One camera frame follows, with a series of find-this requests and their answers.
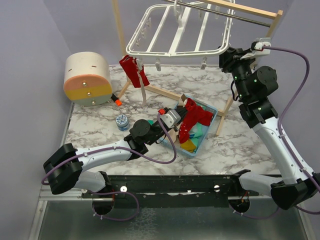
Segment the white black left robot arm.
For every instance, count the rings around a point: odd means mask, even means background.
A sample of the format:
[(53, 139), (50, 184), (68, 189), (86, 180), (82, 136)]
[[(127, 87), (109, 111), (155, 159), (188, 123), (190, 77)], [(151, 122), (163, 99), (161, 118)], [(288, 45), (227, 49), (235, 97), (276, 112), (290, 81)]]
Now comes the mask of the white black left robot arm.
[(169, 130), (180, 124), (186, 115), (185, 107), (164, 108), (158, 111), (156, 122), (150, 124), (145, 119), (137, 120), (129, 130), (129, 135), (117, 142), (91, 148), (75, 148), (71, 143), (63, 144), (43, 164), (45, 176), (41, 183), (49, 186), (54, 195), (72, 188), (85, 188), (94, 191), (101, 198), (106, 197), (111, 190), (106, 173), (98, 172), (88, 177), (85, 177), (85, 173), (113, 162), (138, 158), (152, 161), (152, 158), (146, 156), (148, 146), (164, 136), (168, 137)]

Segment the white plastic clip hanger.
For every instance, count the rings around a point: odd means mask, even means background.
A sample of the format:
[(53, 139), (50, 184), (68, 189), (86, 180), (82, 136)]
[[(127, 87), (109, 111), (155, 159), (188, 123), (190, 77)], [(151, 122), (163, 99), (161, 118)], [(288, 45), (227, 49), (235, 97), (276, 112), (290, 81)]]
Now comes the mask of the white plastic clip hanger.
[[(199, 7), (230, 13), (226, 7), (200, 1), (187, 2)], [(148, 7), (126, 46), (126, 53), (141, 61), (152, 59), (161, 70), (164, 59), (217, 57), (230, 46), (233, 19), (180, 5), (155, 4)]]

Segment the red beige reindeer sock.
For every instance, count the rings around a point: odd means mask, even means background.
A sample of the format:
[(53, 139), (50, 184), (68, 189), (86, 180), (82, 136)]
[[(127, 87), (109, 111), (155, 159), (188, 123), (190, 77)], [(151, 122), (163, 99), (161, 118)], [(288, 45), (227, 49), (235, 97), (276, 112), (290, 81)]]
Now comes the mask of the red beige reindeer sock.
[(143, 70), (143, 63), (140, 59), (136, 58), (135, 59), (136, 64), (137, 64), (137, 75), (139, 78), (139, 83), (140, 83), (140, 89), (141, 89), (141, 95), (142, 95), (142, 107), (147, 105), (147, 95), (145, 91), (145, 85), (143, 83), (143, 78), (142, 78), (142, 70)]

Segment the red santa sock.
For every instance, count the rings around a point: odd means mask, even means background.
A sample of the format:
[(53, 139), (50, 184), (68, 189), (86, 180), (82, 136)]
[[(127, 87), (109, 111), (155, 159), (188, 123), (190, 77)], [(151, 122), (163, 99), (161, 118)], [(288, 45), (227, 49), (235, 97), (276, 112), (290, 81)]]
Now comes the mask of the red santa sock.
[(148, 86), (150, 84), (147, 76), (145, 75), (144, 66), (142, 66), (142, 70), (139, 70), (136, 58), (133, 58), (130, 55), (125, 55), (119, 61), (119, 64), (126, 73), (134, 88), (141, 87), (139, 77), (141, 77), (144, 86)]

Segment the red snowflake sock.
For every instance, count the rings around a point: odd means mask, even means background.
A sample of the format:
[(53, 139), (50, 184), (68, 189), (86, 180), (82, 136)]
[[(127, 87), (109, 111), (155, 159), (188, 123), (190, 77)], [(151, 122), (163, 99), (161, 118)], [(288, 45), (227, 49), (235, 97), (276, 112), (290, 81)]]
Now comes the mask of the red snowflake sock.
[(184, 107), (187, 110), (187, 113), (179, 128), (180, 144), (184, 144), (190, 139), (189, 132), (194, 125), (200, 123), (201, 125), (209, 126), (214, 116), (212, 112), (204, 110), (191, 98), (186, 99), (186, 104)]

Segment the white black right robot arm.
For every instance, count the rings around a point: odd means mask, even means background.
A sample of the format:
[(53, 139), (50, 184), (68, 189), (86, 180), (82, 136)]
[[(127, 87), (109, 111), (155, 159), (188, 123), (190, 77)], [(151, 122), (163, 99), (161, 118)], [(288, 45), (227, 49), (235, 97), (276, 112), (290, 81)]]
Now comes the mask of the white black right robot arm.
[(319, 191), (320, 175), (303, 160), (286, 136), (281, 117), (268, 99), (279, 87), (276, 70), (261, 66), (252, 71), (250, 65), (255, 57), (247, 56), (249, 53), (250, 50), (229, 47), (219, 56), (219, 68), (232, 75), (241, 103), (240, 115), (267, 147), (281, 176), (243, 170), (230, 182), (229, 189), (236, 196), (247, 190), (269, 196), (278, 207), (288, 210)]

